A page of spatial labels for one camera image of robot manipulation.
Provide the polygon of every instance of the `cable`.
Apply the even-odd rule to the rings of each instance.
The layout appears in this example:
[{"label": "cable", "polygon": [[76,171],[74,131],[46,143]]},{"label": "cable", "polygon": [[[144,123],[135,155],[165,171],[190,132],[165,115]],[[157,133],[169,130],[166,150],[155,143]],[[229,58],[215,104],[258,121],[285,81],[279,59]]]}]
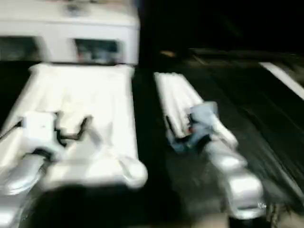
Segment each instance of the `cable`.
[{"label": "cable", "polygon": [[17,127],[22,126],[22,120],[20,120],[18,123],[16,123],[14,126],[12,126],[8,131],[6,131],[2,136],[0,136],[0,141],[2,141],[6,136],[8,136],[14,129]]}]

